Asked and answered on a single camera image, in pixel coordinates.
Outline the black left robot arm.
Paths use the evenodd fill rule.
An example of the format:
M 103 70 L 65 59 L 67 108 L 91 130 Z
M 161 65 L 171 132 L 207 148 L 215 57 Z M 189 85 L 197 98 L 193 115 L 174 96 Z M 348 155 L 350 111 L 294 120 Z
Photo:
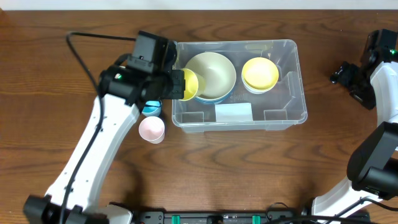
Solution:
M 143 70 L 112 65 L 101 72 L 99 93 L 71 158 L 44 197 L 30 195 L 23 208 L 29 223 L 131 223 L 120 205 L 99 208 L 106 174 L 148 101 L 182 99 L 183 70 Z

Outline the light blue plastic cup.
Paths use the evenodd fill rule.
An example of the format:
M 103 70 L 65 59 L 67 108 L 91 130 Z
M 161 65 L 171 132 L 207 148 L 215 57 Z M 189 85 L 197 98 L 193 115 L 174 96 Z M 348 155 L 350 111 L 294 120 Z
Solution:
M 158 117 L 162 111 L 162 102 L 158 101 L 147 101 L 142 114 L 146 117 L 156 116 Z

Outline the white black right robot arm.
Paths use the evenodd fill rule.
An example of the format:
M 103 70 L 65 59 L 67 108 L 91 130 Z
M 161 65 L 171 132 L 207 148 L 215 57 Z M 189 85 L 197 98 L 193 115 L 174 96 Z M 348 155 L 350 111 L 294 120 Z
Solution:
M 377 127 L 351 155 L 346 177 L 312 200 L 315 223 L 349 223 L 368 218 L 361 209 L 397 196 L 397 32 L 380 29 L 368 35 L 361 65 L 343 62 L 330 77 L 366 109 L 377 110 Z

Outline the white small bowl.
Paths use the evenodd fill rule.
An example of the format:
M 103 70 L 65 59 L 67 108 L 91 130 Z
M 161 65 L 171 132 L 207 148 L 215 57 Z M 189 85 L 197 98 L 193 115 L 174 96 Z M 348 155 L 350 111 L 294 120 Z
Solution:
M 243 82 L 243 84 L 244 84 L 245 89 L 247 89 L 248 92 L 250 92 L 252 94 L 256 94 L 256 95 L 263 94 L 263 93 L 265 93 L 265 92 L 267 92 L 267 91 L 269 91 L 269 90 L 274 88 L 274 86 L 272 86 L 272 87 L 270 87 L 268 89 L 265 89 L 265 90 L 258 90 L 258 89 L 255 89 L 255 88 L 249 86 L 246 82 Z

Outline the yellow cup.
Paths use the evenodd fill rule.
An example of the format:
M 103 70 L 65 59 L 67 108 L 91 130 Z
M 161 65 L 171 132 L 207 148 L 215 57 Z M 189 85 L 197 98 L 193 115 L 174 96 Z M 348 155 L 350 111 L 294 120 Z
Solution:
M 201 75 L 188 68 L 183 68 L 182 71 L 184 72 L 185 80 L 185 90 L 182 101 L 191 100 L 194 97 L 200 96 L 202 93 L 204 93 L 206 87 L 205 79 Z

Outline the beige large bowl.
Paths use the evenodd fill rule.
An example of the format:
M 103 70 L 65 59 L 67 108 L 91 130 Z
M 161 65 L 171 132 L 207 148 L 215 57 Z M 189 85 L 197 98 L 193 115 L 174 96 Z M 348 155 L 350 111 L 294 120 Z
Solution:
M 233 63 L 219 53 L 200 53 L 192 57 L 185 68 L 205 79 L 205 91 L 210 97 L 223 96 L 236 84 L 237 74 Z

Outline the yellow small bowl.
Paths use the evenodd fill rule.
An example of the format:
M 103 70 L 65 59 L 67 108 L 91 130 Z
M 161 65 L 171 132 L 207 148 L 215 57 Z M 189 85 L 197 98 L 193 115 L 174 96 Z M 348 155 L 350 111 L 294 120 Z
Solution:
M 279 70 L 271 60 L 256 57 L 243 65 L 241 78 L 248 90 L 263 93 L 276 85 L 279 79 Z

